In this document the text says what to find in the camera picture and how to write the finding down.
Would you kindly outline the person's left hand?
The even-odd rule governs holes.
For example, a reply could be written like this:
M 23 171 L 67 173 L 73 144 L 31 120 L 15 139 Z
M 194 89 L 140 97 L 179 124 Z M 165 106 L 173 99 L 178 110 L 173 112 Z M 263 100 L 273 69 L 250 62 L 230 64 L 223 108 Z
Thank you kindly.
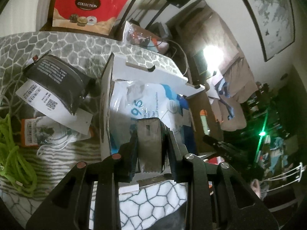
M 254 179 L 250 183 L 251 189 L 254 191 L 254 193 L 261 199 L 261 186 L 258 179 Z

